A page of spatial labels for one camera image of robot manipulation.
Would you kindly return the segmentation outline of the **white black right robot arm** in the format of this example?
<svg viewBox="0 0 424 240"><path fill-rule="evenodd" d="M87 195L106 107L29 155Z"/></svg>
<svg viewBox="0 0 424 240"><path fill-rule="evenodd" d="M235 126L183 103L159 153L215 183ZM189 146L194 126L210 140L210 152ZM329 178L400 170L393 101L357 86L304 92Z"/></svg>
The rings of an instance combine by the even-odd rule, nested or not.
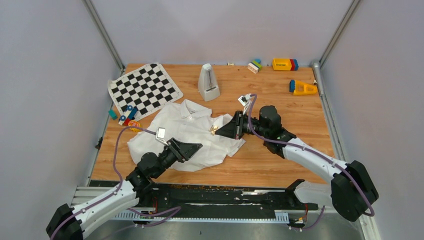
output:
<svg viewBox="0 0 424 240"><path fill-rule="evenodd" d="M366 167L357 160L348 163L307 145L282 126L275 106L262 107L258 118L238 110L215 134L235 140L245 134L255 135L271 153L309 169L325 181L302 180L285 195L290 208L298 209L304 203L328 206L351 222L362 215L375 215L372 204L379 199L379 193Z"/></svg>

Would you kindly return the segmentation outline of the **white button-up shirt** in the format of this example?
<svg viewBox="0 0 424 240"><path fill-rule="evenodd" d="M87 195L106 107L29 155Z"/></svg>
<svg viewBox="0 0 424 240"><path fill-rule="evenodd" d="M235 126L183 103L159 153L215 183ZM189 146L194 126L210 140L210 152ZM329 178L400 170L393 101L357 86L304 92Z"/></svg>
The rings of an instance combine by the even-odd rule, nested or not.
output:
<svg viewBox="0 0 424 240"><path fill-rule="evenodd" d="M245 144L244 139L231 139L212 134L211 127L222 127L229 123L229 114L213 118L212 110L185 99L182 103L166 104L154 117L149 131L165 128L166 140L175 138L184 143L202 144L202 148L188 161L175 162L171 167L177 171L196 172L223 163L233 157Z"/></svg>

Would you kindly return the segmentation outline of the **gold leaf brooch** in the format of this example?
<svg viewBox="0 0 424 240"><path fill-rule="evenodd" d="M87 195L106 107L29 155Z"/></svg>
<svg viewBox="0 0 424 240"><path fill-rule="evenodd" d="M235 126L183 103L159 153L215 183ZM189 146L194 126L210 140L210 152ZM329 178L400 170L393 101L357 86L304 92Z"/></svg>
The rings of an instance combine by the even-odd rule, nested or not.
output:
<svg viewBox="0 0 424 240"><path fill-rule="evenodd" d="M215 134L216 134L216 131L219 129L219 126L216 126L216 125L212 125L210 128L209 128L209 132L210 132L210 134L212 135L212 136L214 136Z"/></svg>

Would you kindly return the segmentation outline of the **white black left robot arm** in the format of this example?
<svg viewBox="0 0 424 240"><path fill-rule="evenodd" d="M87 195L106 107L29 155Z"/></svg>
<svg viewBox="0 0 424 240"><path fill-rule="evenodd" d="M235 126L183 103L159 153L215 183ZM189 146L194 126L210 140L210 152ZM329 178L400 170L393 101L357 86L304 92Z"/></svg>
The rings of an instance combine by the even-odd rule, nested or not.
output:
<svg viewBox="0 0 424 240"><path fill-rule="evenodd" d="M48 237L51 240L83 240L122 211L138 204L149 206L153 201L153 180L175 162L190 160L202 146L171 138L161 153L145 153L135 169L108 191L74 207L66 203L58 207L46 227Z"/></svg>

